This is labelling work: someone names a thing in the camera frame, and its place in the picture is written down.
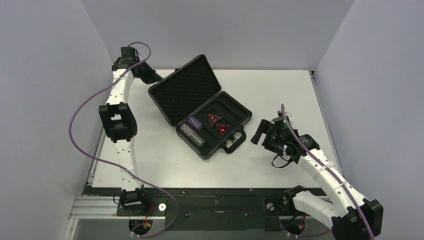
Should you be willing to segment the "poker chip stack back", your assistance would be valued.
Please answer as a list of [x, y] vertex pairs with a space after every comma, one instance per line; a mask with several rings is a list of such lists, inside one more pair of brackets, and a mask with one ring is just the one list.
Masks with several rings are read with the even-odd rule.
[[193, 136], [196, 132], [186, 123], [180, 126], [181, 131], [187, 136]]

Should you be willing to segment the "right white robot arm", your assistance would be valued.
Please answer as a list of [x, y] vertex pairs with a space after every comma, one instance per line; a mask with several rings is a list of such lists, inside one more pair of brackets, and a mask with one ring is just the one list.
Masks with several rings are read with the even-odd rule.
[[271, 121], [262, 119], [250, 140], [277, 157], [288, 156], [288, 163], [304, 169], [329, 197], [325, 201], [298, 185], [284, 193], [283, 209], [305, 213], [323, 225], [336, 240], [373, 240], [381, 234], [384, 208], [357, 191], [328, 160], [320, 145], [309, 134], [300, 135], [287, 115]]

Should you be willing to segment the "black foam-lined carrying case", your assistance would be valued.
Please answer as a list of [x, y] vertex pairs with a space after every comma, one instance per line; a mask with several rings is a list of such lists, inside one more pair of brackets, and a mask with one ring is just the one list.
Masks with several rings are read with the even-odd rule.
[[[222, 90], [207, 57], [200, 54], [176, 69], [148, 89], [148, 94], [169, 125], [202, 159], [209, 159], [216, 151], [233, 153], [247, 138], [244, 127], [252, 118], [252, 111]], [[208, 114], [222, 117], [217, 124], [230, 125], [221, 136], [216, 124], [211, 126]], [[188, 123], [190, 117], [203, 125], [196, 130]], [[205, 144], [197, 146], [180, 126], [189, 125]]]

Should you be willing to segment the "poker chip stack front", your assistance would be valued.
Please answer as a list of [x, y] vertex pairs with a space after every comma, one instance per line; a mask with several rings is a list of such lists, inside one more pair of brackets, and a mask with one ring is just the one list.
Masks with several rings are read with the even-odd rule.
[[198, 131], [200, 131], [203, 128], [203, 124], [194, 116], [188, 119], [188, 123]]

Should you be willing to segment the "red triangular button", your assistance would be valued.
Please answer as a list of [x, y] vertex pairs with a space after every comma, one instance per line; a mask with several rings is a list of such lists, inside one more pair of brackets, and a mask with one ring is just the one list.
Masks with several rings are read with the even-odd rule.
[[214, 115], [214, 114], [208, 114], [208, 119], [209, 119], [210, 125], [214, 126], [222, 119], [222, 117]]
[[217, 123], [216, 127], [218, 128], [218, 131], [221, 134], [221, 136], [224, 136], [225, 133], [229, 130], [230, 125], [229, 124]]

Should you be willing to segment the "poker chip stack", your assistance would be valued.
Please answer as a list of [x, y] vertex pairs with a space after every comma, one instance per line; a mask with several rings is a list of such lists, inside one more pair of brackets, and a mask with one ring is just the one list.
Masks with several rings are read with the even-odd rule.
[[198, 131], [200, 131], [203, 128], [203, 124], [194, 116], [188, 119], [188, 123]]
[[205, 141], [196, 133], [192, 134], [190, 139], [200, 148], [205, 145]]
[[186, 123], [180, 126], [181, 131], [187, 136], [193, 136], [196, 132]]

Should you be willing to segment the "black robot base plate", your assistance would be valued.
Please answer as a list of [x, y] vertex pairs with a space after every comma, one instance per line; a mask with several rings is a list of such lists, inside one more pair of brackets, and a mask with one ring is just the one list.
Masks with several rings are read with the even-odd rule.
[[112, 197], [114, 216], [128, 217], [129, 229], [147, 235], [159, 221], [170, 224], [169, 231], [280, 231], [282, 226], [300, 233], [306, 214], [290, 207], [286, 188], [155, 188], [144, 190], [146, 203], [124, 206], [118, 188], [86, 186], [83, 194]]

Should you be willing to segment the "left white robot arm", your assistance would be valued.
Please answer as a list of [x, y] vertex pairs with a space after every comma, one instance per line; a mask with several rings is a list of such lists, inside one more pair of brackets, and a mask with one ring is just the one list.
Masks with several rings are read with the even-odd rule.
[[150, 205], [144, 185], [136, 179], [139, 174], [135, 157], [136, 118], [128, 104], [135, 79], [150, 85], [162, 80], [156, 70], [139, 57], [131, 45], [121, 48], [121, 56], [112, 66], [113, 82], [109, 97], [98, 112], [106, 136], [112, 141], [121, 171], [121, 194], [118, 205], [136, 215], [149, 212]]

